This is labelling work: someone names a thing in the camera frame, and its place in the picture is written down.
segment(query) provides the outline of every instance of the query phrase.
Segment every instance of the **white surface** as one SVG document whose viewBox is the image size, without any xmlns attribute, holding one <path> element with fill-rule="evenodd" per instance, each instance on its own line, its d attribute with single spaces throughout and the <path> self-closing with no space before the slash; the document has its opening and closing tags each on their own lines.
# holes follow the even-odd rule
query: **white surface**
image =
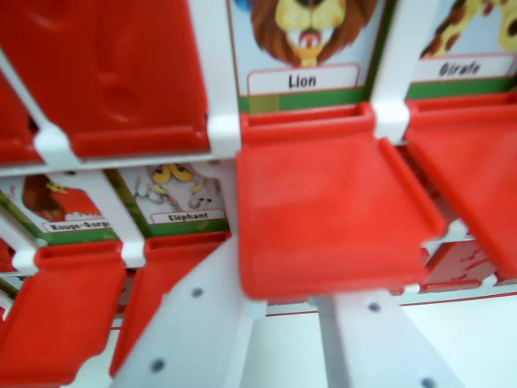
<svg viewBox="0 0 517 388">
<path fill-rule="evenodd" d="M 517 296 L 403 310 L 467 388 L 507 388 L 517 381 Z M 87 361 L 70 386 L 108 386 L 118 334 L 111 333 L 105 352 Z M 277 387 L 327 387 L 317 314 L 268 317 L 254 324 L 241 388 Z"/>
<path fill-rule="evenodd" d="M 439 0 L 400 0 L 396 5 L 371 97 L 375 136 L 387 137 L 393 144 L 401 143 L 410 121 L 404 99 L 438 4 Z"/>
<path fill-rule="evenodd" d="M 399 305 L 414 305 L 420 303 L 435 303 L 442 301 L 458 301 L 472 298 L 485 298 L 490 296 L 517 293 L 517 285 L 498 285 L 497 277 L 490 275 L 483 280 L 481 287 L 475 289 L 463 289 L 458 291 L 445 291 L 441 293 L 419 293 L 419 285 L 407 285 L 402 295 L 396 296 Z M 296 303 L 292 305 L 268 306 L 267 314 L 293 314 L 315 312 L 316 306 L 309 303 Z"/>
<path fill-rule="evenodd" d="M 111 387 L 237 388 L 252 326 L 233 236 L 164 296 Z"/>
<path fill-rule="evenodd" d="M 463 385 L 389 291 L 318 300 L 329 388 Z"/>
</svg>

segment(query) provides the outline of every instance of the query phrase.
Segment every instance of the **name label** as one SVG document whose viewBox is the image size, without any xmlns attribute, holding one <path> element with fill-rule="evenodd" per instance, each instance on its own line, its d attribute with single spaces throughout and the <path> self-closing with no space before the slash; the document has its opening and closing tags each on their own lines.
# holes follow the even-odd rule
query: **name label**
<svg viewBox="0 0 517 388">
<path fill-rule="evenodd" d="M 172 224 L 176 222 L 219 220 L 222 218 L 225 218 L 225 211 L 222 209 L 206 209 L 195 212 L 151 214 L 151 219 L 155 224 Z"/>
<path fill-rule="evenodd" d="M 93 230 L 111 228 L 110 223 L 105 218 L 95 218 L 91 220 L 80 221 L 60 221 L 45 222 L 43 224 L 45 230 L 49 233 L 71 232 L 74 230 Z"/>
<path fill-rule="evenodd" d="M 357 86 L 359 65 L 319 66 L 307 69 L 259 70 L 248 75 L 250 95 L 325 91 Z"/>
<path fill-rule="evenodd" d="M 418 63 L 414 81 L 504 77 L 515 71 L 515 58 L 515 55 L 505 53 L 486 57 L 426 58 Z"/>
</svg>

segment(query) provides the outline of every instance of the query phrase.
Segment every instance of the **lion illustration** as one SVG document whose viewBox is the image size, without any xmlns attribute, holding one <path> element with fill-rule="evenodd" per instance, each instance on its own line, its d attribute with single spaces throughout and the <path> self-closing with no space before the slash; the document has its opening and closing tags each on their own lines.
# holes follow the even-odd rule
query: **lion illustration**
<svg viewBox="0 0 517 388">
<path fill-rule="evenodd" d="M 295 67 L 320 65 L 354 42 L 377 0 L 254 0 L 257 45 Z"/>
</svg>

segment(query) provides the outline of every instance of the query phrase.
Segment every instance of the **giraffe card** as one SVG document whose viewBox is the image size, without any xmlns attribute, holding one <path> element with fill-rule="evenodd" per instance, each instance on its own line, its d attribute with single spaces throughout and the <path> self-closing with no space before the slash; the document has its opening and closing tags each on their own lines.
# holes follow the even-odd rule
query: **giraffe card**
<svg viewBox="0 0 517 388">
<path fill-rule="evenodd" d="M 0 179 L 0 205 L 50 245 L 117 239 L 74 173 Z"/>
<path fill-rule="evenodd" d="M 190 163 L 106 171 L 148 237 L 228 230 L 221 186 Z"/>
<path fill-rule="evenodd" d="M 368 99 L 385 0 L 227 0 L 241 112 Z"/>
<path fill-rule="evenodd" d="M 507 91 L 517 73 L 517 0 L 440 0 L 408 98 Z"/>
</svg>

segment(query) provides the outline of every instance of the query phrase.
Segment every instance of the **red plastic flap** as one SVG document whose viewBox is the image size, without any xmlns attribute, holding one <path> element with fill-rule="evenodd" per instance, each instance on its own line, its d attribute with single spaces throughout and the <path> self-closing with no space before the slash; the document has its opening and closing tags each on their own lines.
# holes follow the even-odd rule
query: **red plastic flap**
<svg viewBox="0 0 517 388">
<path fill-rule="evenodd" d="M 0 2 L 0 45 L 81 157 L 209 149 L 187 0 Z"/>
<path fill-rule="evenodd" d="M 327 133 L 324 123 L 312 131 Z M 306 132 L 309 124 L 304 120 Z M 362 132 L 345 127 L 341 136 L 253 143 L 239 153 L 240 272 L 250 297 L 396 289 L 423 280 L 420 245 L 445 222 L 400 154 L 372 129 L 366 120 Z"/>
<path fill-rule="evenodd" d="M 15 251 L 0 239 L 0 272 L 16 272 L 13 267 Z"/>
<path fill-rule="evenodd" d="M 150 238 L 145 244 L 147 263 L 138 270 L 115 354 L 110 375 L 120 366 L 147 323 L 160 306 L 162 297 L 207 255 L 228 237 L 225 232 Z"/>
<path fill-rule="evenodd" d="M 0 74 L 0 164 L 41 162 L 32 144 L 36 131 L 25 107 Z"/>
<path fill-rule="evenodd" d="M 418 101 L 408 147 L 498 270 L 517 275 L 517 94 Z"/>
<path fill-rule="evenodd" d="M 106 345 L 124 263 L 120 242 L 38 250 L 0 339 L 1 384 L 70 384 Z"/>
</svg>

